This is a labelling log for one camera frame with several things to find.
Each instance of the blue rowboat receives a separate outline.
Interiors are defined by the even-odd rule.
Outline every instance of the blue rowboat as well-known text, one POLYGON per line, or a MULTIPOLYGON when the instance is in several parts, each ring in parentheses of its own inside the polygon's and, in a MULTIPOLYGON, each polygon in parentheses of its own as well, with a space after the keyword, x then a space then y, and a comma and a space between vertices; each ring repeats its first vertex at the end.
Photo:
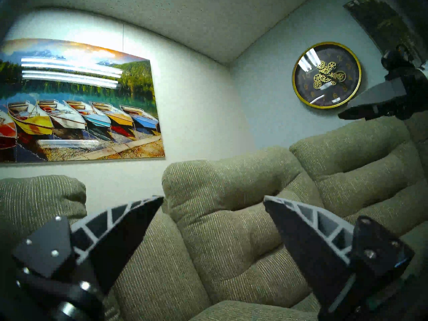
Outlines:
POLYGON ((130 115, 132 119, 141 126, 159 131, 159 121, 152 115, 146 113, 143 109, 122 104, 120 105, 120 109, 130 115))
POLYGON ((77 110, 77 112, 83 116, 85 120, 89 123, 92 123, 95 126, 101 128, 110 128, 111 121, 110 118, 103 112, 99 111, 97 108, 83 102, 83 101, 65 101, 71 108, 77 110))

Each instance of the ceiling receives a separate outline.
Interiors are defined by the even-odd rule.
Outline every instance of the ceiling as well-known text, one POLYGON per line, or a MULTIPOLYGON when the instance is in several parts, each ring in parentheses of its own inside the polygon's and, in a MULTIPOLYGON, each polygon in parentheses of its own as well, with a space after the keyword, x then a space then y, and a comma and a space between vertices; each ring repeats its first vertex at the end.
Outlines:
POLYGON ((229 64, 306 0, 30 0, 117 18, 229 64))

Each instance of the sky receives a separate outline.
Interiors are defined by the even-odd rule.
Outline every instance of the sky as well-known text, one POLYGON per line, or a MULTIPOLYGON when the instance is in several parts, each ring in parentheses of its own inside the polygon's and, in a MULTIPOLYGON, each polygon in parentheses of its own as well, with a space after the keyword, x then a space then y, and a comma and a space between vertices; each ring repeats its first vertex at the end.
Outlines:
POLYGON ((89 44, 51 39, 17 39, 5 41, 0 50, 0 59, 16 61, 18 56, 25 56, 22 53, 43 52, 46 50, 50 51, 53 57, 63 56, 67 60, 94 64, 106 60, 115 64, 146 60, 141 57, 89 44))

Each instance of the canvas print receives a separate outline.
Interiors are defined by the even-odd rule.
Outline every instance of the canvas print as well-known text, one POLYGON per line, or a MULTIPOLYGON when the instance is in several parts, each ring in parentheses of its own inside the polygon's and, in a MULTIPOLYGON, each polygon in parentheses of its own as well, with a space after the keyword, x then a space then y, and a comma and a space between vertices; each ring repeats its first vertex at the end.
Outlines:
POLYGON ((0 161, 164 157, 150 61, 71 41, 0 50, 0 161))
POLYGON ((345 4, 345 8, 382 54, 403 44, 412 54, 415 67, 425 64, 428 48, 395 0, 353 0, 345 4))

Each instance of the sofa backrest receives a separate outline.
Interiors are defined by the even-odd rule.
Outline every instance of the sofa backrest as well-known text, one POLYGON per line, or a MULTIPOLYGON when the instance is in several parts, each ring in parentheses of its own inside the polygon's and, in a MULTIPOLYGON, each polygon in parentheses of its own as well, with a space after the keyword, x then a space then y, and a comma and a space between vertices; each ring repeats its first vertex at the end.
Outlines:
POLYGON ((397 118, 355 121, 290 150, 316 183, 325 208, 348 222, 367 215, 403 235, 428 220, 418 149, 397 118))
POLYGON ((261 204, 264 195, 322 207, 295 156, 274 147, 220 161, 171 164, 162 178, 167 207, 212 303, 290 307, 309 288, 261 204))

